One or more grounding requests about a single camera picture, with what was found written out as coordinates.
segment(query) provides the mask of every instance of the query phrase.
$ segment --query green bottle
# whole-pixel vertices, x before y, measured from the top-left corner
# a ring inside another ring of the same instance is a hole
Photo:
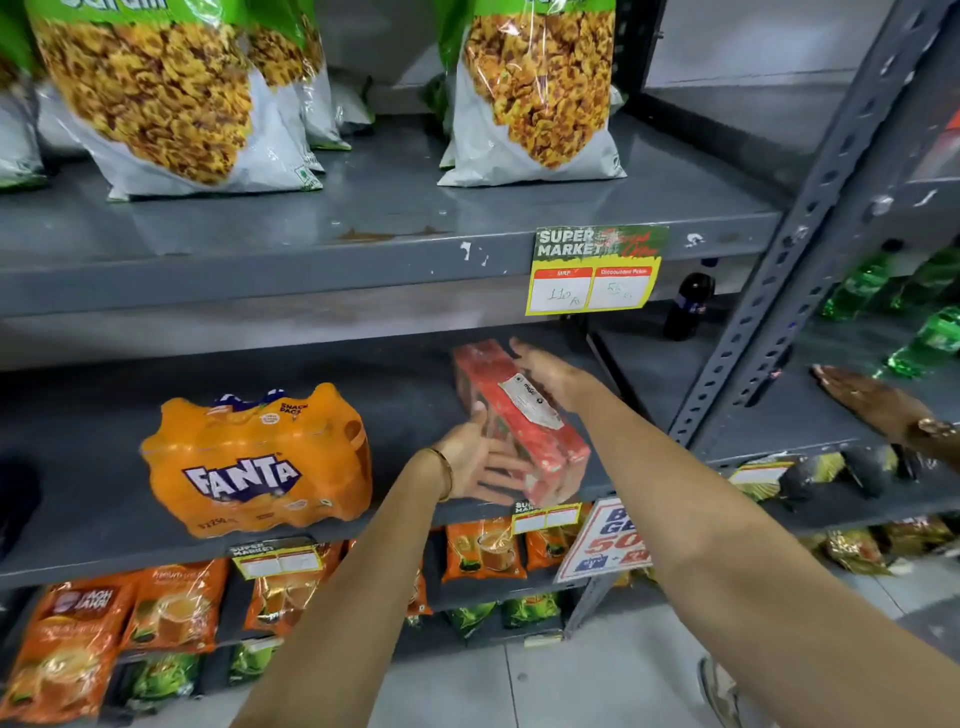
[[[887,366],[900,376],[917,378],[960,352],[960,307],[941,308],[926,320],[913,341],[890,354]]]
[[[820,315],[833,321],[848,321],[860,312],[890,279],[890,263],[903,248],[903,241],[890,238],[879,253],[861,263],[837,286]]]
[[[894,311],[933,303],[953,279],[960,275],[960,235],[946,248],[937,251],[903,285],[890,301]]]

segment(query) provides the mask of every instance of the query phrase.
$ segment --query fanta logo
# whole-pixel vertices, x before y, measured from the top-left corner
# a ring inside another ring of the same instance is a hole
[[[282,496],[290,491],[300,473],[287,460],[272,455],[245,457],[228,468],[188,468],[183,471],[193,487],[214,500],[246,502],[267,493]]]

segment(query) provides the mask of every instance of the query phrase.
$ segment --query forearm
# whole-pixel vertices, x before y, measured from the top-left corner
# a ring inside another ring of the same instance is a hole
[[[254,686],[233,728],[366,726],[390,663],[445,472],[420,452]]]

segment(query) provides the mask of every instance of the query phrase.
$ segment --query soda bottle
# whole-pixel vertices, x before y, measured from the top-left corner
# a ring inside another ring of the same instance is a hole
[[[894,311],[933,303],[960,274],[960,235],[953,242],[933,254],[898,291],[890,301]]]
[[[713,268],[717,259],[705,258],[701,264]],[[685,341],[697,332],[700,317],[707,310],[707,301],[713,295],[713,277],[706,273],[691,273],[680,284],[670,312],[663,323],[663,335],[674,341]]]
[[[942,366],[960,352],[960,307],[949,305],[926,320],[913,341],[890,354],[887,366],[900,376],[916,378]]]
[[[837,286],[820,315],[833,321],[848,321],[860,312],[890,279],[890,263],[903,248],[903,241],[890,238],[880,252],[867,258]]]

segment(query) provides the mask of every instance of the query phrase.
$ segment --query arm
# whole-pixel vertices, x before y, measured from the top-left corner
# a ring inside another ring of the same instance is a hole
[[[441,455],[421,450],[411,458],[356,546],[311,599],[231,728],[367,725],[438,499],[513,503],[481,482],[522,490],[522,482],[490,468],[530,470],[503,443],[482,436],[485,420],[480,406],[469,423],[437,444]]]
[[[782,728],[955,724],[959,666],[594,377],[512,345],[519,366],[583,419],[678,616]]]

